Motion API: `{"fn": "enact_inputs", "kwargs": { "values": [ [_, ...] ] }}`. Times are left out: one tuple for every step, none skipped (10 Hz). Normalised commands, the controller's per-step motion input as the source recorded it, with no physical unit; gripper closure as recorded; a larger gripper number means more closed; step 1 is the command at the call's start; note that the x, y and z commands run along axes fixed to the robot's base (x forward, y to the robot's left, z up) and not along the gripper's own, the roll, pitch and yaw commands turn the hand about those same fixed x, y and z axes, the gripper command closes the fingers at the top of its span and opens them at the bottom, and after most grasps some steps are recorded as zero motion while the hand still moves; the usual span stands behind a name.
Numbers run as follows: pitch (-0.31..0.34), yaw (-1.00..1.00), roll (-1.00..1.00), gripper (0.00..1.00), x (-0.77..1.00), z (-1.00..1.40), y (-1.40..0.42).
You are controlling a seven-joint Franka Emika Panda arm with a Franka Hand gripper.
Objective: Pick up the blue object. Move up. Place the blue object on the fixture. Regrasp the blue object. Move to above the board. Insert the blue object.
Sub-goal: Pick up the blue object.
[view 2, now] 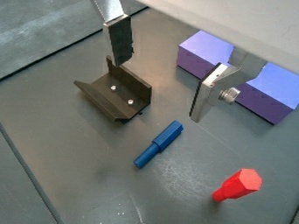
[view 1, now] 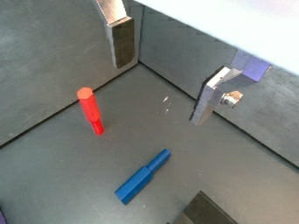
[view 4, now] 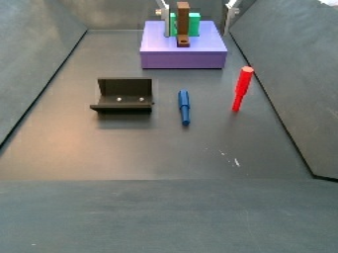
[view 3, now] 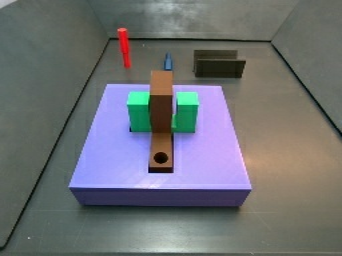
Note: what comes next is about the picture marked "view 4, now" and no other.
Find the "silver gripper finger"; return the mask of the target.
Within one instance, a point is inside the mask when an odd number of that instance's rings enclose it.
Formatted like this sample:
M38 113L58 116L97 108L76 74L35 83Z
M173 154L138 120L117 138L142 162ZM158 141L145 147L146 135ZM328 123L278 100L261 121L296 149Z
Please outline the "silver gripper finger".
M157 10L157 15L162 16L162 19L166 22L166 32L165 35L170 37L170 4L166 0L157 0L159 9Z
M229 2L225 4L225 28L223 28L223 34L227 34L231 21L235 18L235 16L239 14L239 4L241 0L229 0Z

